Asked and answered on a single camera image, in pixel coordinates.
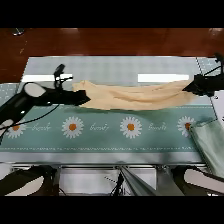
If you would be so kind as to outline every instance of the daisy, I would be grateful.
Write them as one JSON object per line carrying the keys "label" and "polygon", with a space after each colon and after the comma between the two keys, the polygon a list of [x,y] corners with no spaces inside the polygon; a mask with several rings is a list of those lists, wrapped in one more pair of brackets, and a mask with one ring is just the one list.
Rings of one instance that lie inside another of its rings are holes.
{"label": "daisy", "polygon": [[135,138],[141,134],[140,130],[142,130],[140,121],[134,117],[126,117],[123,119],[120,127],[120,131],[123,131],[123,135],[126,138]]}
{"label": "daisy", "polygon": [[63,122],[62,131],[64,132],[64,135],[66,135],[66,138],[75,138],[82,134],[81,131],[83,130],[83,127],[84,124],[81,119],[78,117],[69,117]]}
{"label": "daisy", "polygon": [[8,135],[8,138],[17,138],[18,136],[23,134],[23,131],[26,130],[26,125],[25,124],[21,124],[21,125],[17,125],[17,126],[13,126],[11,128],[8,129],[8,131],[6,132],[6,135]]}
{"label": "daisy", "polygon": [[194,122],[195,122],[194,118],[190,118],[186,116],[182,117],[178,121],[178,125],[177,125],[178,131],[182,131],[182,135],[184,135],[185,137],[188,137],[190,126]]}

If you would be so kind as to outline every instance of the folded cloth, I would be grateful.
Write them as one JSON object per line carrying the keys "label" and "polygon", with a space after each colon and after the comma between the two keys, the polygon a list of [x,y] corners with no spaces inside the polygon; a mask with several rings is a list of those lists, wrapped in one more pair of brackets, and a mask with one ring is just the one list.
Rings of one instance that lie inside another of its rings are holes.
{"label": "folded cloth", "polygon": [[224,129],[220,122],[192,124],[190,133],[211,172],[224,178]]}
{"label": "folded cloth", "polygon": [[182,91],[191,81],[176,81],[163,85],[123,87],[95,85],[89,81],[73,84],[73,90],[85,90],[91,99],[81,105],[101,110],[159,110],[181,106],[195,99],[191,92]]}

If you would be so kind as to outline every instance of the wooden floor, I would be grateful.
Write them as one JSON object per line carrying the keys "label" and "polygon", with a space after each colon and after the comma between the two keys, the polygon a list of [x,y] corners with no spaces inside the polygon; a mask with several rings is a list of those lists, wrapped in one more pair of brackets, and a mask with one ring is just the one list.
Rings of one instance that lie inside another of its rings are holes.
{"label": "wooden floor", "polygon": [[223,28],[29,28],[21,36],[0,29],[0,83],[19,82],[30,56],[224,53]]}

